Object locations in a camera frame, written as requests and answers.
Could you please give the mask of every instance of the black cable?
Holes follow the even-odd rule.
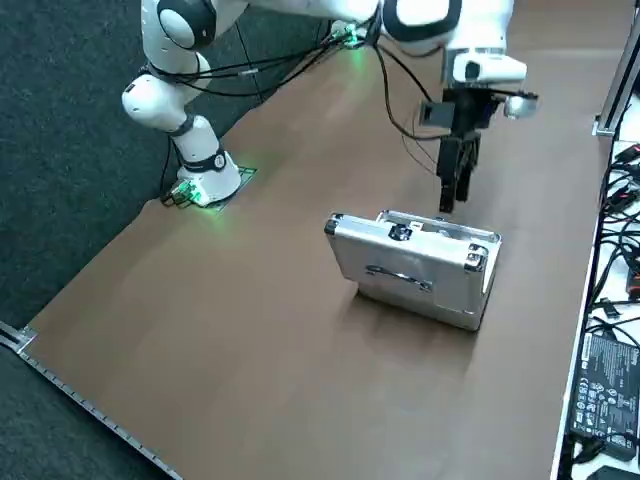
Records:
[[[407,75],[409,75],[409,77],[411,78],[411,80],[413,80],[413,83],[415,83],[417,85],[417,87],[420,89],[420,91],[422,92],[422,95],[424,95],[424,98],[427,99],[427,101],[432,102],[433,100],[431,99],[431,96],[429,95],[429,93],[427,92],[427,89],[424,88],[424,85],[422,85],[422,83],[420,82],[420,80],[418,80],[418,77],[415,76],[415,74],[411,71],[411,69],[409,69],[409,67],[407,67],[404,62],[402,60],[400,60],[392,51],[390,51],[388,48],[386,48],[384,45],[376,45],[374,48],[379,48],[385,55],[387,55],[388,57],[391,57],[391,59],[396,62],[400,68],[402,68],[405,73]]]
[[[171,140],[171,136],[167,135],[167,155],[164,159],[164,167],[162,167],[162,175],[160,176],[160,188],[159,188],[159,196],[162,197],[164,194],[164,179],[167,175],[167,168],[169,167],[169,160],[171,159],[171,144],[173,140]]]
[[[233,93],[233,92],[220,92],[220,91],[216,91],[216,90],[209,90],[207,88],[203,88],[203,87],[198,87],[196,85],[193,85],[191,83],[187,83],[187,82],[178,82],[181,83],[183,85],[186,85],[187,87],[193,88],[194,90],[198,90],[200,92],[203,93],[209,93],[211,95],[218,95],[221,97],[237,97],[237,98],[245,98],[245,97],[254,97],[255,95],[262,95],[262,94],[267,94],[267,93],[272,93],[273,91],[277,90],[280,87],[285,86],[286,84],[288,84],[289,82],[293,81],[294,79],[298,78],[300,75],[302,75],[304,72],[306,72],[315,62],[317,62],[320,57],[322,57],[322,55],[324,55],[327,51],[329,51],[329,49],[331,47],[333,47],[334,45],[329,45],[326,47],[323,47],[319,53],[317,53],[316,55],[314,55],[311,60],[309,60],[307,63],[305,63],[304,66],[302,66],[297,72],[295,72],[293,75],[289,76],[288,78],[286,78],[285,80],[279,82],[276,85],[273,85],[271,87],[267,87],[264,88],[262,90],[257,90],[255,92],[251,92],[251,93]]]
[[[403,55],[406,55],[409,58],[429,58],[429,57],[433,57],[436,53],[438,53],[440,50],[442,50],[442,47],[438,46],[438,47],[434,47],[431,50],[425,52],[425,53],[410,53],[410,52],[405,52],[404,50],[402,51]]]
[[[347,38],[348,36],[347,35],[342,35],[340,37],[337,37],[337,38],[335,38],[333,40],[328,41],[327,45],[337,45],[340,42],[342,42],[345,38]],[[291,61],[291,60],[299,60],[301,58],[306,57],[310,53],[317,52],[319,49],[324,48],[326,45],[323,45],[323,43],[324,42],[321,42],[319,45],[316,45],[315,47],[308,48],[306,50],[301,50],[301,51],[295,52],[295,53],[290,53],[290,54],[287,54],[287,55],[281,55],[279,57],[265,58],[265,59],[261,59],[261,60],[254,60],[252,62],[235,63],[235,64],[232,64],[232,65],[224,65],[224,66],[220,66],[220,67],[210,68],[208,70],[202,70],[200,72],[172,74],[172,73],[167,73],[167,72],[160,71],[160,73],[162,73],[165,76],[169,76],[169,77],[183,77],[183,78],[189,78],[189,79],[226,78],[226,77],[207,77],[205,75],[206,74],[216,73],[216,72],[222,72],[222,71],[225,71],[225,70],[232,70],[232,69],[236,69],[236,68],[246,68],[246,67],[250,67],[252,65],[264,65],[264,64],[273,63],[273,62],[286,63],[286,62]]]
[[[398,123],[398,121],[395,119],[395,117],[393,116],[393,112],[391,111],[391,104],[390,104],[390,100],[389,100],[389,76],[387,74],[387,66],[384,62],[384,58],[382,57],[382,53],[380,53],[380,49],[378,48],[377,45],[372,46],[373,51],[376,52],[376,55],[378,56],[378,61],[380,63],[380,69],[382,70],[382,83],[383,83],[383,87],[384,87],[384,103],[385,106],[387,108],[387,115],[389,116],[389,120],[391,121],[391,124],[403,135],[405,135],[408,138],[411,138],[413,140],[420,140],[420,141],[432,141],[432,140],[442,140],[443,138],[447,138],[447,139],[451,139],[451,140],[457,140],[460,141],[460,139],[451,136],[450,134],[444,134],[444,135],[428,135],[428,136],[417,136],[417,135],[413,135],[412,133],[408,132],[400,123]]]
[[[415,113],[411,116],[411,133],[415,136],[416,134],[416,115]],[[429,160],[431,160],[431,163],[433,163],[434,165],[438,165],[437,162],[433,159],[433,157],[431,156],[431,154],[427,151],[426,148],[424,148],[422,146],[422,144],[418,141],[418,140],[414,140],[414,142],[416,142],[416,145],[418,146],[418,148],[420,150],[422,150],[422,152],[429,158]]]
[[[411,119],[412,119],[412,124],[415,126],[415,113],[414,112],[411,113]],[[413,159],[413,161],[416,162],[416,164],[418,164],[418,166],[420,166],[423,170],[427,171],[431,175],[435,175],[436,173],[432,169],[430,169],[424,163],[422,163],[420,161],[420,159],[418,159],[418,157],[416,157],[413,154],[413,152],[411,152],[411,150],[409,149],[409,145],[407,145],[407,137],[405,137],[404,135],[400,135],[400,137],[402,138],[402,145],[404,146],[405,151]],[[427,153],[426,150],[424,150],[422,148],[422,145],[420,145],[417,141],[416,141],[416,145],[418,145],[425,153]]]
[[[640,320],[640,317],[633,317],[633,318],[627,318],[626,320],[620,320],[618,322],[611,323],[611,322],[602,320],[601,318],[598,318],[598,317],[591,317],[591,318],[601,323],[600,325],[591,325],[590,327],[587,327],[585,332],[593,333],[593,332],[597,332],[598,330],[606,330],[608,328],[612,328],[612,329],[619,328],[620,325],[625,325],[627,323],[637,322],[638,320]]]

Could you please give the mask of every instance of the aluminum case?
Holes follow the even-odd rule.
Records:
[[[335,213],[325,234],[342,275],[368,297],[475,331],[502,237],[385,210],[376,220]]]

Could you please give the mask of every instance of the wire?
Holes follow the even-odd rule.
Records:
[[[167,175],[167,168],[169,167],[169,160],[171,159],[171,144],[173,140],[171,140],[171,136],[167,135],[167,155],[164,159],[164,167],[162,167],[162,175],[160,176],[160,188],[159,188],[159,196],[162,197],[164,193],[164,179]]]
[[[635,338],[633,338],[633,336],[632,336],[632,335],[630,335],[629,333],[627,333],[627,331],[626,331],[624,328],[622,328],[622,327],[619,327],[619,326],[618,326],[618,325],[619,325],[619,323],[623,323],[623,322],[619,322],[619,323],[609,323],[609,322],[607,322],[607,321],[605,321],[605,320],[603,320],[603,319],[601,319],[601,318],[598,318],[598,317],[591,317],[591,319],[593,319],[593,320],[595,320],[595,321],[597,321],[597,322],[601,322],[601,324],[602,324],[602,325],[597,325],[597,326],[598,326],[598,327],[600,327],[600,328],[601,328],[601,329],[603,329],[603,330],[604,330],[604,329],[613,329],[613,330],[616,330],[616,331],[618,331],[618,332],[622,333],[625,337],[627,337],[627,338],[631,341],[631,343],[632,343],[632,344],[633,344],[633,345],[634,345],[638,350],[640,350],[640,343],[638,343],[638,341],[637,341]],[[630,319],[630,320],[629,320],[629,322],[631,322],[631,321],[635,321],[635,320],[640,320],[640,319],[637,319],[637,318],[636,318],[636,319]]]
[[[221,91],[217,91],[217,90],[209,90],[207,88],[203,88],[203,87],[198,87],[196,85],[193,85],[191,83],[188,82],[184,82],[184,81],[179,81],[178,83],[181,83],[182,85],[186,85],[187,87],[193,88],[194,90],[199,90],[201,92],[204,93],[209,93],[211,95],[218,95],[221,97],[237,97],[237,98],[245,98],[245,97],[254,97],[256,95],[263,95],[263,94],[267,94],[267,93],[272,93],[275,90],[277,90],[280,87],[285,86],[286,84],[288,84],[289,82],[293,81],[294,79],[298,78],[300,75],[302,75],[304,72],[306,72],[315,62],[317,62],[320,57],[322,57],[322,55],[324,55],[327,51],[329,51],[329,49],[331,47],[333,47],[334,45],[329,45],[326,47],[323,47],[319,53],[317,53],[316,55],[314,55],[311,60],[309,60],[307,63],[304,64],[304,66],[302,66],[297,72],[295,72],[293,75],[289,76],[288,78],[286,78],[285,80],[277,83],[276,85],[273,85],[271,87],[267,87],[264,88],[262,90],[256,90],[254,92],[251,93],[233,93],[233,92],[221,92]]]
[[[591,318],[601,323],[600,325],[592,325],[590,327],[587,327],[585,332],[597,332],[598,330],[606,330],[608,328],[617,328],[620,325],[625,325],[627,323],[637,322],[638,320],[640,320],[640,317],[633,317],[633,318],[627,318],[626,320],[620,320],[619,322],[610,323],[598,317],[591,317]]]
[[[411,112],[410,114],[410,118],[407,118],[407,122],[409,121],[409,119],[412,120],[412,124],[415,126],[415,112]],[[427,167],[424,163],[422,163],[420,161],[420,159],[418,157],[416,157],[413,152],[409,149],[409,145],[407,145],[407,137],[405,135],[400,135],[400,137],[402,138],[402,145],[404,146],[405,151],[407,152],[407,154],[413,159],[414,162],[416,162],[416,164],[418,164],[418,166],[420,166],[422,169],[424,169],[425,171],[427,171],[428,173],[430,173],[431,175],[435,175],[436,173],[430,169],[429,167]],[[417,141],[416,141],[416,145],[418,145],[418,147],[420,147],[422,149],[422,151],[424,153],[426,153],[426,155],[431,159],[431,161],[433,162],[433,158],[431,158],[431,155],[429,155],[429,153],[422,147],[422,145],[420,145]]]
[[[442,140],[443,138],[446,139],[451,139],[451,140],[457,140],[458,142],[460,142],[461,140],[459,138],[453,137],[450,134],[444,134],[444,135],[428,135],[428,136],[417,136],[412,134],[411,132],[407,131],[407,129],[405,129],[400,123],[398,123],[398,121],[395,119],[395,117],[393,116],[393,112],[391,110],[391,104],[390,104],[390,100],[389,100],[389,75],[387,73],[387,66],[384,62],[384,58],[382,57],[382,53],[380,53],[380,49],[377,45],[373,45],[371,48],[373,48],[373,51],[376,53],[376,55],[378,56],[378,61],[380,62],[380,69],[382,70],[382,83],[383,83],[383,87],[384,87],[384,103],[385,106],[387,108],[387,115],[389,116],[389,120],[391,121],[391,124],[404,136],[411,138],[413,140],[420,140],[420,141],[433,141],[433,140]]]
[[[429,95],[429,92],[427,92],[427,89],[424,88],[424,85],[422,85],[422,83],[420,82],[420,80],[418,80],[418,77],[415,76],[415,74],[411,71],[411,69],[409,69],[409,67],[407,67],[404,62],[402,62],[402,60],[400,60],[392,51],[390,51],[388,48],[386,48],[384,45],[376,45],[376,48],[379,48],[385,55],[387,55],[388,57],[391,57],[391,59],[396,62],[400,68],[402,68],[405,73],[407,75],[409,75],[409,77],[411,78],[411,80],[413,80],[413,83],[415,83],[418,88],[420,89],[420,91],[422,92],[422,95],[424,95],[424,98],[427,99],[427,101],[432,102],[433,100],[431,99],[431,96]]]
[[[406,55],[409,58],[429,58],[429,57],[433,57],[436,53],[438,53],[440,50],[442,50],[441,46],[437,46],[435,48],[432,48],[431,50],[425,52],[425,53],[410,53],[410,52],[405,52],[404,50],[402,51],[402,53],[404,55]]]

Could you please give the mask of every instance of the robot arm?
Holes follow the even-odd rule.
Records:
[[[506,29],[513,0],[253,0],[253,5],[287,13],[379,26],[380,34],[412,55],[443,47],[442,104],[451,110],[442,124],[442,105],[425,105],[423,124],[450,128],[438,161],[443,198],[466,200],[464,185],[475,166],[479,134],[504,97],[490,85],[521,82],[526,65],[505,55]],[[199,205],[222,200],[240,185],[240,175],[220,145],[209,121],[188,115],[184,107],[204,89],[207,78],[189,84],[176,74],[201,74],[210,67],[198,50],[211,44],[242,14],[247,3],[237,0],[142,0],[142,39],[146,71],[122,95],[126,112],[137,122],[172,136],[182,158],[178,178],[195,192]]]

